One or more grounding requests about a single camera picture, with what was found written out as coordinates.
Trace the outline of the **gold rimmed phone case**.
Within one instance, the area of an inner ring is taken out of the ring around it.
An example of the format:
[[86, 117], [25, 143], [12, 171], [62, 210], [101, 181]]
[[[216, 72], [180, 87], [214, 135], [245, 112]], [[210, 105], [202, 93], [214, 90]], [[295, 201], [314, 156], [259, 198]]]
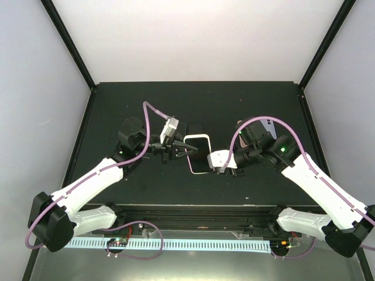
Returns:
[[212, 152], [210, 138], [207, 134], [186, 135], [184, 143], [193, 146], [197, 152], [188, 156], [188, 164], [192, 174], [208, 174], [213, 169], [209, 166], [207, 156]]

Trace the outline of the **black phone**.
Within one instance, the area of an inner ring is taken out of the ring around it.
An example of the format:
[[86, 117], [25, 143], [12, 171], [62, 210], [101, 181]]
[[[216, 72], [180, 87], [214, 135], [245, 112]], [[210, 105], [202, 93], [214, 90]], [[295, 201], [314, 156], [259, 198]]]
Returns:
[[203, 133], [203, 127], [199, 124], [190, 124], [186, 127], [186, 135], [200, 135]]

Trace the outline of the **pink phone case with ring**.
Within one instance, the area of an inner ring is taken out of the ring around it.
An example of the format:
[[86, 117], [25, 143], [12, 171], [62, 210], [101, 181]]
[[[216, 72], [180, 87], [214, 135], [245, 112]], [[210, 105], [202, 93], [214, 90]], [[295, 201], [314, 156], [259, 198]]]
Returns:
[[246, 148], [248, 145], [245, 143], [245, 141], [243, 140], [241, 135], [242, 135], [242, 132], [239, 132], [238, 138], [239, 138], [239, 141], [240, 141], [240, 146], [241, 146], [241, 148]]

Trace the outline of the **lilac phone case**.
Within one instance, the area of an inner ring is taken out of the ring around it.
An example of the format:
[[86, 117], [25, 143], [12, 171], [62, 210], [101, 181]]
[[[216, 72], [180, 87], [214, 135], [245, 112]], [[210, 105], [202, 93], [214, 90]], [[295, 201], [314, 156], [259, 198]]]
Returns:
[[270, 119], [262, 119], [260, 121], [263, 125], [263, 127], [265, 128], [266, 131], [270, 132], [272, 137], [274, 139], [277, 138], [277, 134], [276, 134], [276, 130], [275, 130], [275, 126], [274, 126], [274, 123], [272, 120]]

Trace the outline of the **teal edged phone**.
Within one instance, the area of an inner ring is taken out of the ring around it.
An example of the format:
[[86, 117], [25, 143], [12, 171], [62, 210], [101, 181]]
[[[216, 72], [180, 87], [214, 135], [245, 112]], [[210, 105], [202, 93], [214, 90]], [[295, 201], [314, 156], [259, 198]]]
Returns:
[[179, 122], [178, 127], [176, 129], [176, 134], [175, 134], [176, 139], [183, 142], [183, 138], [186, 135], [186, 130], [187, 130], [187, 124], [184, 122]]

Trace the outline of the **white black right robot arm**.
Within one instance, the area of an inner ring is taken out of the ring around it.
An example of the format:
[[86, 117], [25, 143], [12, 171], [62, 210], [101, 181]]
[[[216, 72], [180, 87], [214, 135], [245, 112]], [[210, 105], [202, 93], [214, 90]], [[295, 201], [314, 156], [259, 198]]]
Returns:
[[259, 116], [237, 123], [221, 168], [236, 170], [262, 163], [281, 173], [306, 192], [324, 214], [283, 207], [267, 220], [267, 231], [273, 236], [285, 231], [310, 235], [351, 258], [374, 228], [374, 205], [354, 198], [320, 169], [287, 123], [270, 118], [289, 132], [274, 138], [264, 128], [263, 120]]

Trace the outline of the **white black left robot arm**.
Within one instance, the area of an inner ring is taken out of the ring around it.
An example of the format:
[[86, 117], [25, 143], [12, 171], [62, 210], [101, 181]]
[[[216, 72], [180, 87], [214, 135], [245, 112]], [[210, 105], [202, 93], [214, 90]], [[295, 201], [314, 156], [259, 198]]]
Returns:
[[194, 155], [198, 148], [183, 142], [176, 133], [179, 121], [169, 117], [159, 135], [150, 133], [149, 124], [139, 118], [126, 119], [118, 131], [114, 153], [93, 170], [51, 195], [41, 192], [32, 201], [28, 220], [29, 233], [50, 252], [64, 248], [74, 237], [98, 229], [118, 234], [126, 220], [113, 203], [83, 211], [92, 198], [131, 174], [142, 161], [142, 152], [161, 155], [162, 163]]

